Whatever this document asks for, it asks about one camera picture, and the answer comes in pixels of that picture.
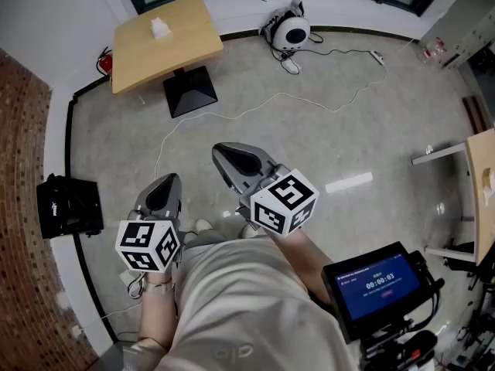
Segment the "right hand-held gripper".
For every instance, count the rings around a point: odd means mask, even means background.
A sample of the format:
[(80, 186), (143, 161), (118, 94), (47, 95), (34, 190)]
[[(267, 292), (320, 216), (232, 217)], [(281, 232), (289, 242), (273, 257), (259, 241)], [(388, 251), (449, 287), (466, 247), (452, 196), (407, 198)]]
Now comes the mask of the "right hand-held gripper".
[[(239, 142), (221, 142), (212, 159), (229, 188), (246, 190), (240, 196), (250, 223), (286, 237), (313, 214), (319, 191), (296, 168), (276, 165), (261, 148)], [(266, 175), (251, 186), (250, 179)]]

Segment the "brown wooden bench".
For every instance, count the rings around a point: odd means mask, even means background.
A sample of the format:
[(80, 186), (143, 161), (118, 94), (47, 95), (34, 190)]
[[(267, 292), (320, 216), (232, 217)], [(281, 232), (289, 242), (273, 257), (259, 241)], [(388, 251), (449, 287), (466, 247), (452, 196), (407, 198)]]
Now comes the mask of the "brown wooden bench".
[(488, 108), (480, 96), (472, 95), (464, 97), (462, 102), (474, 134), (494, 128)]

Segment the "person's grey trousers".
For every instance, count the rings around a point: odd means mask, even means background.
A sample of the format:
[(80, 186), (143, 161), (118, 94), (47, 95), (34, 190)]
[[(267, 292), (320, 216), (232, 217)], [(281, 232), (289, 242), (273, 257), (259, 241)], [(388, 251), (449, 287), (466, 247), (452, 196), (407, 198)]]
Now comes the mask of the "person's grey trousers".
[(195, 238), (185, 244), (184, 250), (189, 250), (195, 247), (210, 246), (227, 241), (227, 238), (220, 232), (209, 229), (200, 231)]

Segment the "red fire extinguisher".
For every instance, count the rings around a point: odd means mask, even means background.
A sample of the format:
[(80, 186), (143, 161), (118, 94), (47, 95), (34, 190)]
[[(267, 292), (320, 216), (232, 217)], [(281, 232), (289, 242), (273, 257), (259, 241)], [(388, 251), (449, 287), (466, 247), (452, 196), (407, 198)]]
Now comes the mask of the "red fire extinguisher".
[(112, 50), (108, 46), (104, 48), (97, 58), (96, 69), (102, 76), (111, 76), (113, 69), (113, 56)]

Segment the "person's right forearm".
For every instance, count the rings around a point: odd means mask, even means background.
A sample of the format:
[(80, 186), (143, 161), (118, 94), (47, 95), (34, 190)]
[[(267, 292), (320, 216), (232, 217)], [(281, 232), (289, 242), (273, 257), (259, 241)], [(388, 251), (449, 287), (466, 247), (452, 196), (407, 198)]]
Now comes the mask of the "person's right forearm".
[(306, 289), (325, 305), (331, 305), (330, 296), (322, 278), (323, 268), (332, 263), (326, 254), (301, 230), (286, 237), (267, 232), (299, 276)]

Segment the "clear bottles with red labels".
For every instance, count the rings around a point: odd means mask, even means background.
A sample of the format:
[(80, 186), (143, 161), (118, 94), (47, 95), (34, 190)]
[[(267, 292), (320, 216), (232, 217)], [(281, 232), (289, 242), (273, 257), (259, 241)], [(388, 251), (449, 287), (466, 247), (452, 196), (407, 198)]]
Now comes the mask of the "clear bottles with red labels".
[(444, 53), (446, 52), (445, 43), (439, 38), (435, 37), (426, 43), (421, 49), (421, 58), (423, 63), (429, 65), (438, 66), (442, 62)]

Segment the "white cloth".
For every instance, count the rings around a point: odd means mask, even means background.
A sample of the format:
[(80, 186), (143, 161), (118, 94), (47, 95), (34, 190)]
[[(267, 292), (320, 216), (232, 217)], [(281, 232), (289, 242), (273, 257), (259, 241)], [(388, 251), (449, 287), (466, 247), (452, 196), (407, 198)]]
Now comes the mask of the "white cloth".
[(169, 26), (159, 17), (151, 20), (150, 29), (154, 39), (161, 39), (171, 33)]

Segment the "light wooden table black base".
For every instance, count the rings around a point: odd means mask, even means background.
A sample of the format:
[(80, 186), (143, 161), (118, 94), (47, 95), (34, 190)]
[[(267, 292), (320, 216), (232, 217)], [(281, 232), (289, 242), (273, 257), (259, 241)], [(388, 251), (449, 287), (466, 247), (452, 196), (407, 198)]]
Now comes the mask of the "light wooden table black base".
[[(152, 19), (161, 18), (171, 33), (154, 39)], [(171, 117), (218, 102), (205, 66), (185, 68), (223, 52), (223, 43), (204, 0), (175, 0), (120, 25), (114, 32), (112, 92), (124, 94), (151, 80), (163, 81)]]

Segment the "person's beige shirt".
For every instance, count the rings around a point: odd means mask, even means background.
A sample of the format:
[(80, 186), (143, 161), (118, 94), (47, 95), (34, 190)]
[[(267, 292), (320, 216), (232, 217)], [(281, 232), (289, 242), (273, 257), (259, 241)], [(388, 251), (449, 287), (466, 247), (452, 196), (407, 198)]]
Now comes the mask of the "person's beige shirt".
[(336, 318), (268, 237), (185, 250), (170, 350), (125, 347), (119, 371), (358, 371)]

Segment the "black monitor with blue screen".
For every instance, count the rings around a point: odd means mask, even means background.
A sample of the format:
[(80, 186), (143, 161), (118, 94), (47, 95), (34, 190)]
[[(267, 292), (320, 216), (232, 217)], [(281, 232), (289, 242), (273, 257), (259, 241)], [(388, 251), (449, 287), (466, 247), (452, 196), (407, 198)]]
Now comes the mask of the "black monitor with blue screen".
[(346, 343), (400, 322), (445, 284), (421, 252), (409, 253), (399, 241), (329, 264), (322, 278)]

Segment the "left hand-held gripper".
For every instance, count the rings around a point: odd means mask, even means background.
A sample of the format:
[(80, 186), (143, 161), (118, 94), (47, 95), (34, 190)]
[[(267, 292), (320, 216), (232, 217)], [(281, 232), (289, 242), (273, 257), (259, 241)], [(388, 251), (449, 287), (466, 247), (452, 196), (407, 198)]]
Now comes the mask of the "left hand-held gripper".
[(179, 231), (182, 182), (177, 173), (156, 179), (119, 223), (114, 248), (131, 271), (165, 272), (179, 262), (184, 233)]

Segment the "beige wristband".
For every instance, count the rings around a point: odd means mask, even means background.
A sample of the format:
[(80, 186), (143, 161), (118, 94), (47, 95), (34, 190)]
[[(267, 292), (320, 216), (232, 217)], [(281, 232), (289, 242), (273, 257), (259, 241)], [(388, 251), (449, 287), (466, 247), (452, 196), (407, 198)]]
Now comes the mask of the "beige wristband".
[(147, 293), (149, 296), (165, 297), (168, 293), (173, 292), (174, 288), (174, 283), (172, 283), (171, 281), (162, 282), (159, 284), (147, 282), (144, 292)]

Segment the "white round device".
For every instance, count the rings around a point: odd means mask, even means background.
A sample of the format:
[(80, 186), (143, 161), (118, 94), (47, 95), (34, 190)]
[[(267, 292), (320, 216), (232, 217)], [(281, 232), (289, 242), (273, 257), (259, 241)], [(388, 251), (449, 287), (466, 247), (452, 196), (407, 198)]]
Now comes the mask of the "white round device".
[(310, 23), (305, 18), (302, 1), (292, 0), (288, 6), (274, 10), (258, 34), (278, 52), (301, 49), (310, 34)]

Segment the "wooden desk with white frame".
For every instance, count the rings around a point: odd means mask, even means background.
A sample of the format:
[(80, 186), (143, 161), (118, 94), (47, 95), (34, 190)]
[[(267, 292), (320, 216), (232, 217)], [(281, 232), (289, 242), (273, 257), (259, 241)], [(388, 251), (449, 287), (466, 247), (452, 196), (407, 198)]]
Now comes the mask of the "wooden desk with white frame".
[(488, 201), (484, 199), (483, 173), (489, 169), (495, 174), (495, 129), (491, 128), (468, 137), (464, 142), (413, 158), (413, 165), (430, 162), (455, 153), (461, 153), (467, 160), (474, 216), (465, 217), (466, 222), (474, 222), (474, 250), (470, 253), (459, 250), (426, 247), (427, 254), (453, 260), (480, 264), (495, 243), (495, 194)]

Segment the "person's left forearm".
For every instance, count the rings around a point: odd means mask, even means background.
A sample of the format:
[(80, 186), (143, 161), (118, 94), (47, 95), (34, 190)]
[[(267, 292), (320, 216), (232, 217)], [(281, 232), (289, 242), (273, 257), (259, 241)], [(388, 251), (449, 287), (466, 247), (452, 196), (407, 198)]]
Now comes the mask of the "person's left forearm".
[[(172, 272), (147, 273), (147, 282), (159, 284), (172, 282)], [(177, 328), (175, 293), (170, 292), (165, 297), (142, 294), (142, 310), (138, 340), (151, 339), (165, 350), (170, 350)]]

